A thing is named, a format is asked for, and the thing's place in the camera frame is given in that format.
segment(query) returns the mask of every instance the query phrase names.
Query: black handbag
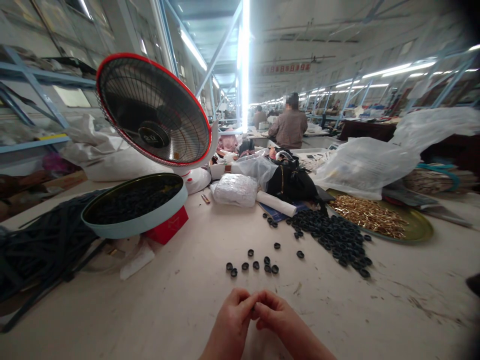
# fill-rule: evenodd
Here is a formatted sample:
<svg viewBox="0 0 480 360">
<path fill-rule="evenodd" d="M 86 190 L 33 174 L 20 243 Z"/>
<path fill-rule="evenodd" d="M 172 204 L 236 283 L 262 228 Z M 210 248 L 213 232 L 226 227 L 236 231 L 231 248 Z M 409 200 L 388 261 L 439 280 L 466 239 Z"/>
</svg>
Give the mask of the black handbag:
<svg viewBox="0 0 480 360">
<path fill-rule="evenodd" d="M 327 208 L 320 199 L 317 188 L 309 174 L 300 168 L 299 158 L 290 154 L 291 159 L 283 158 L 271 162 L 278 165 L 275 173 L 268 181 L 266 192 L 282 201 L 291 204 L 294 201 L 315 201 L 320 205 L 322 213 L 327 215 Z"/>
</svg>

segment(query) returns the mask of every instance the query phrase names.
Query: ceiling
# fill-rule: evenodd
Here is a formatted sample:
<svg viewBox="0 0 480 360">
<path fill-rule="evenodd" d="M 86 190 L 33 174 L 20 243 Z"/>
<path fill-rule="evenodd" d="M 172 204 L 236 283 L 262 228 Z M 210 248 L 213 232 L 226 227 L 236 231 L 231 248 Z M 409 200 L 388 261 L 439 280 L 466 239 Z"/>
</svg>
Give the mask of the ceiling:
<svg viewBox="0 0 480 360">
<path fill-rule="evenodd" d="M 208 63 L 231 24 L 239 0 L 171 3 Z M 250 0 L 250 69 L 314 60 L 307 76 L 318 74 L 368 50 L 380 36 L 388 39 L 425 24 L 448 6 L 437 0 Z M 238 36 L 236 26 L 213 69 L 225 91 L 236 79 Z M 250 73 L 251 101 L 265 100 L 275 90 L 302 79 L 294 73 Z"/>
</svg>

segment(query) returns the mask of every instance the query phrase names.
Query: hand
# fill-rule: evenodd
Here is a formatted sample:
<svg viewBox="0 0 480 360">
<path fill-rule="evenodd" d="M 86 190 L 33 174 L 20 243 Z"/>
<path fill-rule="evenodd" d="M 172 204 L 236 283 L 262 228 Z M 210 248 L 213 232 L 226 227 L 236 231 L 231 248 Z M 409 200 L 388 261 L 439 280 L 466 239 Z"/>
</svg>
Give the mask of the hand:
<svg viewBox="0 0 480 360">
<path fill-rule="evenodd" d="M 258 330 L 270 329 L 278 335 L 294 359 L 335 360 L 335 356 L 317 339 L 295 310 L 273 292 L 258 295 L 252 319 Z"/>
<path fill-rule="evenodd" d="M 234 288 L 227 296 L 216 317 L 215 325 L 200 360 L 240 360 L 252 318 L 252 309 L 259 300 L 243 289 Z"/>
</svg>

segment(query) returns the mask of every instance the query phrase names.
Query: white roll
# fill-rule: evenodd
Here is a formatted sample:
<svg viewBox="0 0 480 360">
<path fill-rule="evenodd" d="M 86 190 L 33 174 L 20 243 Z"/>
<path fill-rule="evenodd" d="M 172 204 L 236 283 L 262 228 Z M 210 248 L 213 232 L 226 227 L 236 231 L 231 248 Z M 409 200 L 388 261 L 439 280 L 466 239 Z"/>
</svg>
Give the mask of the white roll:
<svg viewBox="0 0 480 360">
<path fill-rule="evenodd" d="M 289 217 L 292 217 L 295 215 L 295 212 L 297 211 L 297 208 L 288 202 L 282 201 L 279 198 L 269 195 L 264 191 L 259 191 L 256 194 L 256 200 L 259 203 L 265 204 L 272 209 L 277 210 L 278 212 L 281 212 L 282 214 L 285 214 Z"/>
</svg>

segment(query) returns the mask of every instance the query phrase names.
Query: brown jacket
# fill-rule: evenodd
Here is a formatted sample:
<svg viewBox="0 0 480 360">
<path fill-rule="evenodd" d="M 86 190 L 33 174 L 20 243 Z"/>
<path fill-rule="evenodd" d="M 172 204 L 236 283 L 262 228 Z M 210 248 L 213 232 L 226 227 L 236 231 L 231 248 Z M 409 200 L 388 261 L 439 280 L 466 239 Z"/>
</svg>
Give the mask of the brown jacket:
<svg viewBox="0 0 480 360">
<path fill-rule="evenodd" d="M 253 115 L 253 125 L 255 125 L 255 128 L 258 130 L 260 123 L 264 123 L 267 121 L 267 114 L 264 113 L 263 111 L 256 112 L 255 115 Z"/>
<path fill-rule="evenodd" d="M 276 144 L 284 149 L 300 149 L 302 138 L 309 127 L 307 116 L 298 110 L 286 110 L 268 129 L 268 135 L 276 138 Z"/>
</svg>

